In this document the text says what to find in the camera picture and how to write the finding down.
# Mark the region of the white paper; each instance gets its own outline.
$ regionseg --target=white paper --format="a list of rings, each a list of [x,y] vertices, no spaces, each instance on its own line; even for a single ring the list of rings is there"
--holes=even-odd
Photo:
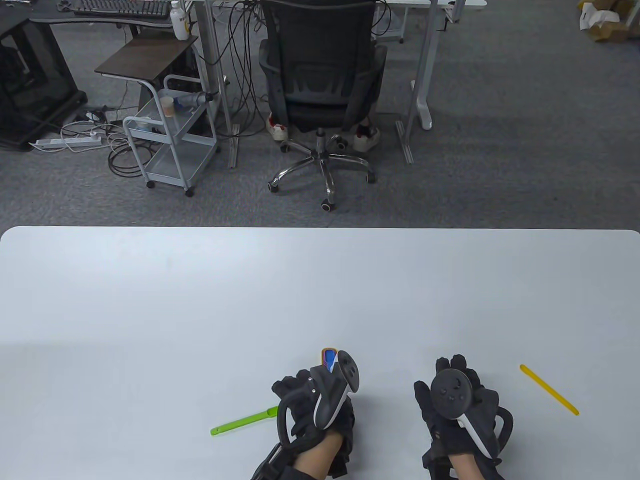
[[[620,15],[610,10],[596,10],[593,3],[582,5],[582,15],[580,16],[580,30],[587,30],[594,25],[601,26],[604,22],[619,22]]]

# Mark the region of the yellow stick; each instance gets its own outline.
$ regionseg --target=yellow stick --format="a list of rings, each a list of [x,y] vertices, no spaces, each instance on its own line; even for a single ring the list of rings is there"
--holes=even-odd
[[[580,412],[578,412],[578,409],[576,407],[574,407],[571,403],[569,403],[569,401],[566,398],[564,398],[561,394],[556,392],[546,381],[542,380],[538,375],[533,373],[528,366],[521,365],[520,370],[522,370],[522,372],[526,376],[530,377],[530,379],[536,382],[539,386],[544,388],[549,395],[551,395],[553,398],[555,398],[561,404],[563,404],[572,414],[576,416],[580,415]]]

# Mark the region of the keyboard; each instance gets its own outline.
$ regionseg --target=keyboard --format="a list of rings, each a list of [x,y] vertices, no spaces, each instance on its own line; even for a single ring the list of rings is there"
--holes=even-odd
[[[73,0],[71,11],[91,17],[165,19],[171,11],[169,0]]]

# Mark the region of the chrome chair leg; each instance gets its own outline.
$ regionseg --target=chrome chair leg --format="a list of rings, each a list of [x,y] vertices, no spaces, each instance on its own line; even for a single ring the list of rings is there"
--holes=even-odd
[[[330,212],[335,206],[335,185],[333,184],[333,177],[324,158],[320,159],[320,170],[322,171],[324,184],[326,186],[326,198],[324,202],[322,202],[322,208],[324,211]]]
[[[299,150],[308,155],[307,158],[301,160],[293,165],[280,170],[273,179],[268,182],[269,191],[276,193],[279,190],[280,181],[288,174],[300,170],[308,165],[317,164],[320,167],[324,178],[324,186],[326,190],[326,198],[323,200],[321,206],[324,211],[330,212],[335,208],[335,185],[333,183],[333,177],[331,175],[330,168],[340,167],[357,167],[359,170],[366,170],[367,183],[376,182],[376,174],[373,168],[365,159],[352,155],[332,154],[327,151],[328,145],[333,145],[340,149],[345,149],[347,141],[342,138],[341,135],[332,135],[329,139],[326,139],[324,131],[318,129],[316,132],[316,147],[312,150],[300,143],[296,143],[291,140],[285,140],[281,142],[280,149],[282,152],[287,152],[290,148]]]
[[[329,145],[333,145],[335,141],[338,140],[339,138],[340,138],[340,135],[338,134],[331,135],[331,138],[326,141],[326,146],[329,147]]]
[[[291,141],[291,140],[285,140],[283,142],[281,142],[280,144],[280,150],[282,152],[285,152],[285,148],[289,147],[289,148],[293,148],[294,150],[297,150],[298,152],[302,152],[305,155],[311,155],[311,149],[305,147],[304,145],[297,143],[295,141]]]
[[[331,160],[337,160],[338,162],[344,162],[350,165],[361,166],[368,172],[372,171],[371,165],[364,158],[355,157],[352,155],[341,155],[341,154],[329,154],[329,158]]]
[[[280,170],[278,173],[276,173],[275,177],[273,177],[273,179],[271,180],[271,182],[268,183],[269,186],[269,191],[277,191],[278,190],[278,183],[284,178],[286,177],[288,174],[295,172],[296,170],[300,170],[301,168],[304,168],[308,165],[313,165],[314,163],[314,158],[313,157],[307,157],[304,160],[301,160],[299,162],[295,162],[293,165],[288,166],[287,168],[283,168],[282,170]]]

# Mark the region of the cup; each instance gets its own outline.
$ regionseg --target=cup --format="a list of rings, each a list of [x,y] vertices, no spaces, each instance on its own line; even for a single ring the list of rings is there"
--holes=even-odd
[[[141,116],[140,120],[136,121],[136,123],[138,124],[138,128],[140,130],[144,130],[145,132],[150,132],[151,124],[149,122],[144,122],[143,120],[151,120],[151,118],[148,116]]]
[[[164,116],[171,117],[175,115],[175,108],[173,106],[173,97],[162,97],[160,99],[160,105],[162,105],[162,111]]]

